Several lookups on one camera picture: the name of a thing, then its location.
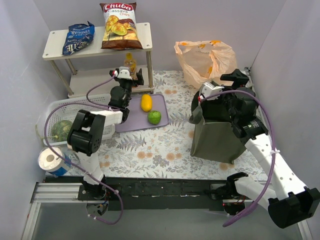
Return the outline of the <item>orange juice bottle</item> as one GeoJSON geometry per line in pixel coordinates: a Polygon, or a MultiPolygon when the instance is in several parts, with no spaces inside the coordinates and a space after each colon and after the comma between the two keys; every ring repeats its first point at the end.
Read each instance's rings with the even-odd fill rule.
{"type": "Polygon", "coordinates": [[[130,76],[134,77],[137,71],[137,62],[131,53],[127,53],[124,60],[124,66],[129,68],[130,76]]]}

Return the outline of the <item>yellow mango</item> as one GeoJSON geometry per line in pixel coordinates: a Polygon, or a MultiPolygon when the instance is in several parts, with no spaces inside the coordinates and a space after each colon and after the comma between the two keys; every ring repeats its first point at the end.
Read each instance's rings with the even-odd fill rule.
{"type": "Polygon", "coordinates": [[[152,110],[153,100],[149,94],[143,94],[141,97],[140,107],[144,112],[152,110]]]}

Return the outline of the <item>green canvas tote bag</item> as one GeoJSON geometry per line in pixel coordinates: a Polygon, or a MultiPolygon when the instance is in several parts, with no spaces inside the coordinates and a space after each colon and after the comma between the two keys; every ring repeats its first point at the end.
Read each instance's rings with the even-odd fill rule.
{"type": "Polygon", "coordinates": [[[194,125],[190,155],[232,164],[246,150],[232,129],[230,116],[219,99],[198,101],[199,90],[191,102],[189,123],[194,125]]]}

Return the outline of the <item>orange plastic grocery bag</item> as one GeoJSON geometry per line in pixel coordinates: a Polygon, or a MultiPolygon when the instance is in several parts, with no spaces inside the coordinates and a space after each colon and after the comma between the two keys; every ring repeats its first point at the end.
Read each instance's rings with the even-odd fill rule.
{"type": "Polygon", "coordinates": [[[219,40],[177,41],[174,50],[184,74],[184,80],[195,88],[205,82],[230,86],[220,80],[221,75],[230,74],[238,68],[233,48],[219,40]]]}

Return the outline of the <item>cassava chips bag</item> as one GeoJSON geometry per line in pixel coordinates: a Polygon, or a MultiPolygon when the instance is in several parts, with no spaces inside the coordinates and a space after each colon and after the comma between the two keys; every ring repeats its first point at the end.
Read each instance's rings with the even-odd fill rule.
{"type": "Polygon", "coordinates": [[[104,16],[104,35],[102,49],[124,50],[142,49],[136,27],[135,10],[133,3],[100,3],[104,16]]]}

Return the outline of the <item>blue snack packet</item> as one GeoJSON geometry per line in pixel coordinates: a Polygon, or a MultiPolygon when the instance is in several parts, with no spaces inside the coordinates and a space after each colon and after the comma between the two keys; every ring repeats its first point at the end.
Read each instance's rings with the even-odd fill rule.
{"type": "Polygon", "coordinates": [[[62,48],[63,56],[70,56],[92,43],[95,35],[95,26],[89,21],[87,24],[77,23],[68,27],[68,33],[62,48]]]}

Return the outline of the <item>green melon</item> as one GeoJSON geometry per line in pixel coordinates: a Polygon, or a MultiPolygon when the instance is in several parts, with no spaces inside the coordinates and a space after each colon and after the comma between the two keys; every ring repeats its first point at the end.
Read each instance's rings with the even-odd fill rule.
{"type": "Polygon", "coordinates": [[[51,128],[51,136],[54,137],[57,142],[66,141],[72,124],[70,120],[60,120],[56,122],[51,128]]]}

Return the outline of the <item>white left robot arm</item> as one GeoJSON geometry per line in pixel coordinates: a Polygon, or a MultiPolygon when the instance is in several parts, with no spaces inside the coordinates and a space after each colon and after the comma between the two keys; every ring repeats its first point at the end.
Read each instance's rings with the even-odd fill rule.
{"type": "Polygon", "coordinates": [[[133,79],[128,67],[121,66],[109,72],[112,79],[119,83],[110,90],[110,101],[106,109],[101,111],[79,110],[67,136],[68,147],[79,157],[81,168],[84,169],[82,184],[84,190],[95,200],[106,196],[106,187],[99,158],[103,131],[105,127],[124,123],[130,110],[132,88],[144,85],[143,71],[140,69],[133,79]]]}

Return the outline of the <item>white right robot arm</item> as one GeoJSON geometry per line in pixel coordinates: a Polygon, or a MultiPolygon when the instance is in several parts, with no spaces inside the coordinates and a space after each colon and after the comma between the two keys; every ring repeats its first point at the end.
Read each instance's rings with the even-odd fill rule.
{"type": "Polygon", "coordinates": [[[258,205],[267,210],[281,229],[311,218],[320,203],[320,192],[317,188],[307,187],[277,150],[273,128],[266,127],[256,116],[256,110],[262,104],[254,91],[246,87],[249,78],[236,69],[220,79],[232,83],[224,87],[218,97],[229,113],[232,131],[268,175],[265,184],[254,181],[244,172],[227,178],[226,192],[230,198],[244,195],[253,202],[224,223],[224,227],[251,214],[258,205]]]}

